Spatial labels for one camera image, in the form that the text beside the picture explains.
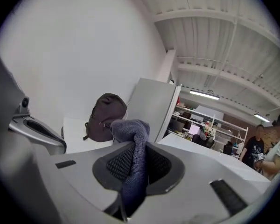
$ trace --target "fluorescent light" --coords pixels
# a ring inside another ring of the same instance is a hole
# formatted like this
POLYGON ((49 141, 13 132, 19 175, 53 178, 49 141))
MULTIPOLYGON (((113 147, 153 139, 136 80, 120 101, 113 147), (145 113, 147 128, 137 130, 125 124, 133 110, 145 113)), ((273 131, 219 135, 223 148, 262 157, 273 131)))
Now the fluorescent light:
POLYGON ((203 97, 206 97, 206 98, 215 99, 215 100, 220 99, 220 97, 218 97, 218 96, 210 95, 210 94, 206 94, 206 93, 198 92, 198 91, 190 91, 190 94, 193 94, 193 95, 200 95, 200 96, 203 96, 203 97))
POLYGON ((261 116, 261 115, 259 115, 259 114, 254 114, 254 116, 255 116, 256 118, 258 118, 258 119, 263 120, 264 122, 270 122, 268 119, 266 119, 266 118, 262 117, 262 116, 261 116))

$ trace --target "backpack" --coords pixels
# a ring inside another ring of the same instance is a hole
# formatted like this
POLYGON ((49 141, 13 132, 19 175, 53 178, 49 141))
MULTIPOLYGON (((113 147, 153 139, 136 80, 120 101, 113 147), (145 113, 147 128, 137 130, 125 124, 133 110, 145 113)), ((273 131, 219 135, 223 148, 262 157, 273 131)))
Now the backpack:
POLYGON ((122 119, 126 114, 126 104, 117 95, 106 93, 98 98, 94 105, 89 121, 85 123, 86 136, 96 142, 106 142, 113 139, 110 131, 111 123, 122 119))

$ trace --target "man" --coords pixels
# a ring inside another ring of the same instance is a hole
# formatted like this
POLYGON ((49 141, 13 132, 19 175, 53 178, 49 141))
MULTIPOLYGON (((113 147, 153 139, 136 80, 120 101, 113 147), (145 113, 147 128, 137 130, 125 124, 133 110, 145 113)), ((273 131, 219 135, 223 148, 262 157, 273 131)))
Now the man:
POLYGON ((244 147, 239 160, 254 169, 254 160, 258 154, 263 154, 264 142, 261 139, 264 132, 263 125, 256 127, 255 136, 250 138, 244 147))
MULTIPOLYGON (((273 123, 277 128, 277 134, 280 138, 280 115, 277 122, 273 123)), ((255 168, 260 168, 263 171, 263 175, 268 179, 273 179, 275 176, 280 176, 280 141, 272 148, 267 154, 264 161, 258 161, 255 163, 255 168)))

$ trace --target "gray cloth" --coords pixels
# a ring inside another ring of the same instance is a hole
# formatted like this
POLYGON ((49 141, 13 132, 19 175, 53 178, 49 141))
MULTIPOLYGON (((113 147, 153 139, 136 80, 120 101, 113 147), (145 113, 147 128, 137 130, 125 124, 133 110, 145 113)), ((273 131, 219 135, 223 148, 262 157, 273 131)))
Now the gray cloth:
POLYGON ((123 183, 122 199, 127 216, 130 216, 143 202, 146 195, 147 164, 145 143, 149 137, 149 124, 141 120, 116 120, 111 123, 111 133, 119 143, 134 141, 130 174, 123 183))

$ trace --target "desk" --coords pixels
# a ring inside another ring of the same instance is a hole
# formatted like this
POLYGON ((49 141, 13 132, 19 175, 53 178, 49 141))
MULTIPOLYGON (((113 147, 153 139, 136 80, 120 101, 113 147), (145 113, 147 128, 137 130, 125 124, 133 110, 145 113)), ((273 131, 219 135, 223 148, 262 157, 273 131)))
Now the desk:
POLYGON ((92 139, 87 139, 84 141, 83 137, 86 135, 86 122, 88 122, 88 120, 63 119, 63 136, 67 146, 67 154, 85 152, 112 145, 112 140, 107 142, 96 142, 92 139))
POLYGON ((239 175, 244 180, 252 183, 261 193, 264 193, 266 188, 271 183, 267 178, 249 166, 245 165, 243 162, 229 155, 219 153, 218 151, 203 147, 192 141, 178 137, 177 135, 169 134, 158 143, 211 157, 239 175))

